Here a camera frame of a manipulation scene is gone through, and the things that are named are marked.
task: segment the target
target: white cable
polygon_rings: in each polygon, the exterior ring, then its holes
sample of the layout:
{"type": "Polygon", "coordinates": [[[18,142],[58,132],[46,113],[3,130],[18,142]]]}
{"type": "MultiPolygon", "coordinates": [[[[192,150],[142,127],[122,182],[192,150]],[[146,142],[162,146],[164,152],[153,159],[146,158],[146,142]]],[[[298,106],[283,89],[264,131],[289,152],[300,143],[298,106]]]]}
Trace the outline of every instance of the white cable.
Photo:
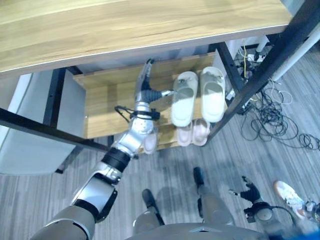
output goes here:
{"type": "Polygon", "coordinates": [[[272,82],[272,90],[271,90],[271,93],[270,93],[272,100],[277,102],[277,103],[279,103],[279,104],[290,105],[292,103],[292,101],[293,101],[293,97],[292,97],[291,93],[288,92],[288,91],[279,91],[279,90],[277,90],[279,94],[287,93],[291,97],[289,102],[278,101],[277,99],[274,98],[274,95],[273,95],[273,92],[275,90],[275,82],[276,81],[273,81],[272,79],[270,79],[270,81],[272,82]]]}

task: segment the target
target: white pipe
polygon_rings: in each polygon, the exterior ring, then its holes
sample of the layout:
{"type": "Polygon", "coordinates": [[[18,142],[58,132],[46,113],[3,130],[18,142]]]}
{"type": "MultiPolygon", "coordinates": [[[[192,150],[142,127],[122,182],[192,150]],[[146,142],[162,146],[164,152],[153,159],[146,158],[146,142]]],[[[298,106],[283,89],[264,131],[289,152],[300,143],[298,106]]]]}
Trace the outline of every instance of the white pipe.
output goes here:
{"type": "Polygon", "coordinates": [[[273,74],[272,80],[278,81],[313,45],[320,40],[320,23],[313,29],[309,38],[273,74]]]}
{"type": "Polygon", "coordinates": [[[264,49],[264,47],[267,45],[267,43],[269,42],[268,38],[264,35],[262,36],[258,47],[256,48],[256,52],[260,53],[262,51],[262,49],[264,49]]]}

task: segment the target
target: shoe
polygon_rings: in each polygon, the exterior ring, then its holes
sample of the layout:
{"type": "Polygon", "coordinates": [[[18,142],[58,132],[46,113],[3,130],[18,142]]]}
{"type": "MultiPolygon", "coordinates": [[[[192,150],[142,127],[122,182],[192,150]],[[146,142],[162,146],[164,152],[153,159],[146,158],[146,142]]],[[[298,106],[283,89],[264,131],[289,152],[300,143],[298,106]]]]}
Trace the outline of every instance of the shoe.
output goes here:
{"type": "Polygon", "coordinates": [[[143,149],[146,154],[153,154],[158,146],[158,129],[155,127],[143,140],[143,149]]]}
{"type": "Polygon", "coordinates": [[[192,71],[181,73],[174,81],[171,121],[177,127],[186,127],[193,119],[198,81],[192,71]]]}
{"type": "Polygon", "coordinates": [[[292,211],[302,220],[306,219],[303,215],[303,207],[305,201],[298,196],[296,191],[283,181],[275,181],[275,192],[284,200],[284,202],[292,209],[292,211]]]}
{"type": "Polygon", "coordinates": [[[214,66],[202,70],[200,77],[201,113],[210,122],[219,122],[225,112],[226,82],[223,73],[214,66]]]}
{"type": "Polygon", "coordinates": [[[192,143],[197,146],[206,144],[210,133],[210,122],[204,119],[195,119],[193,121],[192,143]]]}
{"type": "Polygon", "coordinates": [[[201,185],[205,184],[204,181],[204,171],[201,169],[201,167],[197,166],[193,169],[193,178],[194,182],[196,184],[196,188],[198,189],[201,185]]]}
{"type": "Polygon", "coordinates": [[[193,122],[188,126],[176,128],[176,141],[180,146],[186,147],[192,142],[193,122]]]}

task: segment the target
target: pink slipper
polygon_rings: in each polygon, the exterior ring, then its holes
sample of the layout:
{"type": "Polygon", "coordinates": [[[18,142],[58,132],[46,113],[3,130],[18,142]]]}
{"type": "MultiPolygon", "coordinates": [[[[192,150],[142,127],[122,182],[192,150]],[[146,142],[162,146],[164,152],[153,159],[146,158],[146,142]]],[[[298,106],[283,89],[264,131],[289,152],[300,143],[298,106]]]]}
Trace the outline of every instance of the pink slipper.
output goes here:
{"type": "Polygon", "coordinates": [[[192,142],[192,121],[188,126],[177,127],[176,128],[176,140],[180,146],[186,147],[192,142]]]}
{"type": "Polygon", "coordinates": [[[192,143],[197,146],[206,144],[210,133],[210,122],[204,119],[195,119],[193,121],[192,143]]]}

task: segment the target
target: slide sandal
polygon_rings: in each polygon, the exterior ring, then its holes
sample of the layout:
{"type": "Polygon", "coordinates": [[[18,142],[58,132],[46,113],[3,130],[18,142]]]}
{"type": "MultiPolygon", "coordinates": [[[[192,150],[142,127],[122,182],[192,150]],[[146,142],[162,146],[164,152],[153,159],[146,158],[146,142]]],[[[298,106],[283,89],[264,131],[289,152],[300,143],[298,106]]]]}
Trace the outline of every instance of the slide sandal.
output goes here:
{"type": "Polygon", "coordinates": [[[202,117],[210,123],[219,122],[225,112],[226,82],[223,73],[214,66],[204,68],[200,87],[202,117]]]}
{"type": "Polygon", "coordinates": [[[186,147],[189,144],[191,144],[192,131],[193,131],[192,121],[189,123],[188,126],[176,128],[176,140],[180,146],[186,147]]]}
{"type": "Polygon", "coordinates": [[[177,127],[186,127],[194,115],[198,77],[192,71],[181,73],[174,81],[171,120],[177,127]]]}
{"type": "Polygon", "coordinates": [[[210,133],[210,122],[204,119],[196,119],[193,121],[192,143],[197,146],[206,144],[210,133]]]}
{"type": "Polygon", "coordinates": [[[154,128],[143,140],[143,149],[146,154],[153,154],[158,146],[158,128],[154,128]]]}

